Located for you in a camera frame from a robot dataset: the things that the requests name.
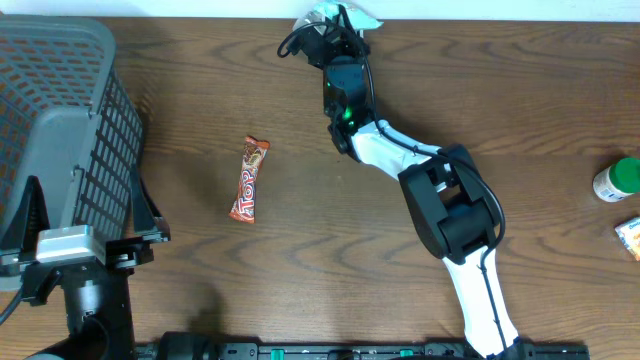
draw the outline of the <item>candy wrapper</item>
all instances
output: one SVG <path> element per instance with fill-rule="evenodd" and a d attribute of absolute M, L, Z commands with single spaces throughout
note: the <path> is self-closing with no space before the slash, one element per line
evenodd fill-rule
<path fill-rule="evenodd" d="M 636 261 L 640 261 L 640 218 L 616 226 L 616 233 Z"/>
<path fill-rule="evenodd" d="M 268 141 L 258 141 L 251 136 L 244 139 L 242 172 L 238 183 L 238 196 L 233 203 L 229 216 L 253 224 L 256 211 L 256 179 L 262 166 L 262 160 L 269 150 Z"/>

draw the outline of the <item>plastic basket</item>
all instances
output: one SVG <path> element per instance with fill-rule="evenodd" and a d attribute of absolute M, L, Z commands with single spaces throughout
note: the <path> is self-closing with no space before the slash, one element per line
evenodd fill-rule
<path fill-rule="evenodd" d="M 0 239 L 29 175 L 52 228 L 89 224 L 101 240 L 122 236 L 143 126 L 114 56 L 98 22 L 0 16 Z"/>

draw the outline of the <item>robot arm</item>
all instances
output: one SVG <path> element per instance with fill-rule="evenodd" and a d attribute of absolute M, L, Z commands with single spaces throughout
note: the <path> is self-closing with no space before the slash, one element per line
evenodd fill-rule
<path fill-rule="evenodd" d="M 328 130 L 338 151 L 400 182 L 420 240 L 451 274 L 467 341 L 484 357 L 505 351 L 518 332 L 506 311 L 492 251 L 499 242 L 494 232 L 501 223 L 499 205 L 481 185 L 467 150 L 421 144 L 377 119 L 373 91 L 367 100 L 373 86 L 369 47 L 344 9 L 334 18 L 294 30 L 278 51 L 281 57 L 287 55 L 280 53 L 285 44 L 287 54 L 302 50 L 309 64 L 323 70 L 324 113 L 331 119 Z M 443 201 L 438 193 L 446 188 L 459 193 Z"/>
<path fill-rule="evenodd" d="M 387 121 L 379 121 L 379 126 L 384 127 L 384 131 L 389 136 L 400 139 L 405 144 L 418 146 L 434 153 L 437 153 L 440 149 L 433 145 L 423 145 L 393 130 Z M 392 143 L 379 133 L 373 123 L 360 128 L 352 137 L 351 142 L 355 155 L 362 163 L 375 166 L 396 180 L 398 180 L 398 174 L 405 169 L 431 160 L 429 156 L 415 154 Z M 451 166 L 449 164 L 445 164 L 443 168 L 448 175 L 451 175 Z M 435 187 L 437 192 L 447 188 L 445 181 L 432 186 Z M 443 258 L 462 307 L 465 321 L 465 337 L 469 344 L 484 357 L 501 353 L 504 347 L 511 346 L 518 337 L 518 332 L 509 319 L 500 290 L 496 272 L 495 251 L 489 252 L 484 262 L 486 276 L 490 284 L 489 288 L 493 297 L 492 305 L 489 290 L 481 270 L 482 254 L 488 250 L 487 246 L 482 246 L 464 256 L 462 264 L 458 264 L 447 257 Z M 495 323 L 494 306 L 500 322 L 502 336 Z"/>

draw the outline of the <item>wooden table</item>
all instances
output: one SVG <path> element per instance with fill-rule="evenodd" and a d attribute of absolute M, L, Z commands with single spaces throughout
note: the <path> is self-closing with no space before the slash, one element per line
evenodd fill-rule
<path fill-rule="evenodd" d="M 103 22 L 151 114 L 142 169 L 173 235 L 130 280 L 137 340 L 463 337 L 449 275 L 398 184 L 337 153 L 321 72 L 276 57 L 291 21 Z M 520 334 L 637 359 L 640 264 L 613 227 L 638 216 L 640 197 L 606 204 L 591 181 L 638 153 L 640 25 L 389 21 L 367 39 L 381 114 L 425 143 L 465 144 L 500 197 L 498 273 Z M 272 143 L 255 225 L 227 216 L 246 134 Z M 0 359 L 65 335 L 57 289 L 0 327 Z"/>

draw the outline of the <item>candy bar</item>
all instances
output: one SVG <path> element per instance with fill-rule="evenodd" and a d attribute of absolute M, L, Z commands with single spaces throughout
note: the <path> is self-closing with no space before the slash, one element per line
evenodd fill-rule
<path fill-rule="evenodd" d="M 255 222 L 256 179 L 269 146 L 268 141 L 258 141 L 251 136 L 245 138 L 238 196 L 229 213 L 238 221 Z"/>

